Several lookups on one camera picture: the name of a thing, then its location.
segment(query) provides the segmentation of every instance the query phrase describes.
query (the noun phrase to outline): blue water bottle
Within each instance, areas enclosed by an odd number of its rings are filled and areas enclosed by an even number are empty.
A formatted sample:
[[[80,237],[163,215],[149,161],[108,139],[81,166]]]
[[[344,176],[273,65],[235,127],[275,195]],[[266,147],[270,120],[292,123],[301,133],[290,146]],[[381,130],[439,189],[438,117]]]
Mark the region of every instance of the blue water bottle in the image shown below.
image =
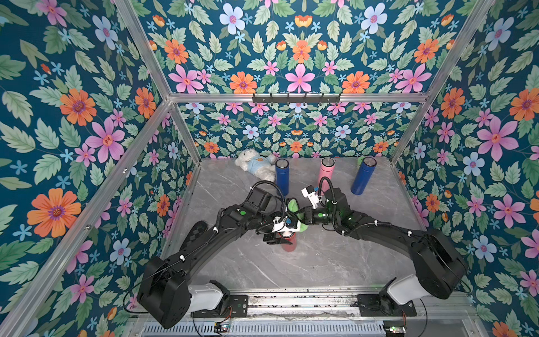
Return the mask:
[[[284,196],[288,194],[288,177],[290,175],[290,166],[286,159],[279,159],[275,162],[275,175],[277,177],[277,186],[281,189]]]
[[[360,169],[357,171],[354,183],[352,184],[352,193],[355,195],[361,195],[363,191],[365,191],[365,187],[367,187],[375,167],[376,160],[373,157],[366,157],[363,159]]]

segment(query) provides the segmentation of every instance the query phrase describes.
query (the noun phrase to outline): stuffed animal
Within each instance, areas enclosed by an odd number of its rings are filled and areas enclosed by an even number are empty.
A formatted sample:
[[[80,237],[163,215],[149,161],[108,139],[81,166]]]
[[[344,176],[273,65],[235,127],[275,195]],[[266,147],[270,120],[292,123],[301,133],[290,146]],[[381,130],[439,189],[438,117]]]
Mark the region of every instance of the stuffed animal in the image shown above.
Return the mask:
[[[237,166],[243,171],[249,171],[261,180],[275,181],[275,161],[277,157],[273,154],[262,157],[255,149],[243,150],[235,160]]]

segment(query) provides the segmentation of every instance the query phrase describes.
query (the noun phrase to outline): metal grille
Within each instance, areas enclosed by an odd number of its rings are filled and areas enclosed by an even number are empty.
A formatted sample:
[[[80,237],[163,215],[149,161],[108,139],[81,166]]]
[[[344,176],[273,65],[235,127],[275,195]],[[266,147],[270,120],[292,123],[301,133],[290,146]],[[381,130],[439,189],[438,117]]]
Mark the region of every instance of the metal grille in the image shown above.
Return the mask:
[[[196,322],[198,331],[205,336],[216,336],[214,322]],[[228,336],[385,336],[381,321],[354,323],[351,321],[233,321]],[[143,337],[198,336],[192,321],[181,321],[170,329],[156,322],[147,323]]]

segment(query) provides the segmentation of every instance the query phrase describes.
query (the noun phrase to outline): gray marble surface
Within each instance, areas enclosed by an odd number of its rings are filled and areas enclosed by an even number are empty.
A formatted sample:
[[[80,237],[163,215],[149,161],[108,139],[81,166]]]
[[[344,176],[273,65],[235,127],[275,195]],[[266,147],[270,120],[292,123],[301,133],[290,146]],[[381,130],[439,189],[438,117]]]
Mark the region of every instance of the gray marble surface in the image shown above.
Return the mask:
[[[300,207],[309,205],[301,189],[317,185],[320,159],[288,159],[290,193]],[[357,172],[357,158],[336,158],[332,182],[346,194],[352,209],[365,212],[380,221],[410,229],[420,229],[410,204],[397,184],[389,161],[377,158],[376,170],[361,196],[351,193]],[[219,208],[241,203],[248,188],[258,179],[242,171],[232,160],[205,160],[182,224],[179,242],[198,220],[215,223]],[[285,252],[279,245],[267,245],[262,235],[249,231],[225,247],[193,279],[205,283],[210,279],[227,288],[275,288],[314,286],[383,285],[393,277],[413,272],[413,263],[403,255],[381,245],[343,238],[311,226],[296,234],[298,246]]]

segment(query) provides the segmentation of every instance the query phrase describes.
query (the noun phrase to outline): orange flower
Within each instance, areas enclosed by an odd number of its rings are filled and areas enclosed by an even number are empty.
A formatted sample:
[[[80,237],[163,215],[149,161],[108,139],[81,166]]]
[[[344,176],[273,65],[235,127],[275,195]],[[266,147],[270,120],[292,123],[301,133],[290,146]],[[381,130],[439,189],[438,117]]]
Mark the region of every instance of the orange flower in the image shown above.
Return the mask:
[[[281,41],[281,42],[277,43],[277,49],[280,50],[280,51],[285,50],[286,49],[286,42]]]
[[[293,152],[296,152],[298,153],[299,151],[301,151],[301,148],[303,147],[303,145],[300,143],[300,142],[293,142],[292,145],[290,145],[290,150],[292,150]]]
[[[187,173],[187,179],[185,180],[185,184],[187,186],[189,186],[189,184],[191,183],[191,178],[193,178],[193,171]]]
[[[164,26],[165,26],[165,19],[163,19],[163,17],[161,17],[161,16],[159,16],[159,15],[154,15],[153,18],[154,18],[154,22],[155,22],[159,27],[164,27]]]
[[[154,95],[147,88],[138,88],[136,90],[135,103],[139,105],[139,112],[148,119],[154,114],[155,102]]]
[[[539,191],[535,192],[535,195],[539,198]],[[534,214],[534,219],[539,223],[539,199],[532,199],[530,208],[538,212]]]
[[[187,63],[189,54],[185,51],[183,44],[178,44],[177,40],[165,42],[165,52],[168,53],[168,58],[174,60],[177,64]]]
[[[346,81],[342,83],[345,94],[362,94],[370,85],[367,82],[370,79],[369,75],[363,74],[362,71],[356,72],[356,74],[350,74],[346,77]]]
[[[46,237],[52,230],[52,237],[56,238],[66,233],[66,227],[71,228],[71,225],[77,220],[73,216],[80,214],[80,202],[75,202],[77,196],[61,188],[51,188],[49,197],[40,194],[32,200],[32,206],[37,210],[28,212],[28,225],[37,225],[34,228],[34,233],[41,237]]]
[[[434,195],[434,194],[429,194],[429,196],[427,196],[427,202],[425,203],[425,205],[427,205],[427,208],[430,212],[436,212],[437,210],[440,209],[440,201],[438,200],[438,196]]]
[[[309,27],[313,23],[313,17],[310,15],[298,15],[294,18],[294,22],[296,22],[298,27]]]
[[[95,102],[93,98],[88,97],[88,93],[84,90],[70,89],[69,95],[60,97],[60,111],[67,115],[67,120],[71,124],[78,123],[80,126],[86,125],[86,122],[93,121],[93,117],[97,114],[94,108]]]
[[[170,206],[170,198],[168,195],[163,194],[161,198],[159,198],[159,202],[157,203],[157,214],[159,216],[165,216],[168,212],[168,207]]]
[[[453,18],[455,17],[455,15],[453,14],[448,14],[446,16],[444,16],[444,18],[441,20],[441,25],[442,26],[447,26],[451,23],[451,21],[453,21]]]
[[[531,92],[526,89],[520,92],[511,102],[513,106],[509,109],[511,116],[515,116],[517,121],[532,120],[536,113],[539,113],[539,88],[533,88]]]
[[[294,55],[292,57],[298,63],[304,63],[305,60],[309,59],[310,47],[307,45],[307,41],[299,40],[296,45],[292,48]]]
[[[438,40],[428,39],[425,43],[421,43],[417,47],[417,51],[413,54],[416,58],[416,62],[425,63],[434,57],[434,53],[438,51]]]
[[[219,146],[217,146],[217,144],[215,144],[214,142],[206,142],[206,144],[204,144],[204,149],[209,153],[219,152]]]
[[[446,118],[453,119],[462,111],[461,105],[464,104],[465,97],[462,96],[462,89],[453,88],[445,94],[444,101],[441,104],[443,110],[442,115]]]
[[[494,322],[494,327],[492,328],[492,333],[496,337],[516,337],[516,332],[509,329],[509,326],[504,322]]]
[[[325,41],[320,40],[318,41],[318,44],[316,45],[316,47],[318,48],[318,50],[323,51],[328,48],[328,44]]]
[[[107,319],[110,321],[116,317],[116,312],[118,312],[118,307],[114,307],[110,309],[110,311],[107,314]]]
[[[234,94],[254,94],[257,83],[253,82],[253,79],[251,74],[246,75],[240,71],[237,75],[232,75],[230,89],[234,90]]]
[[[386,151],[389,147],[389,143],[388,142],[384,142],[384,141],[381,141],[380,143],[376,143],[374,145],[374,152],[378,152],[378,153],[382,153],[384,151]]]

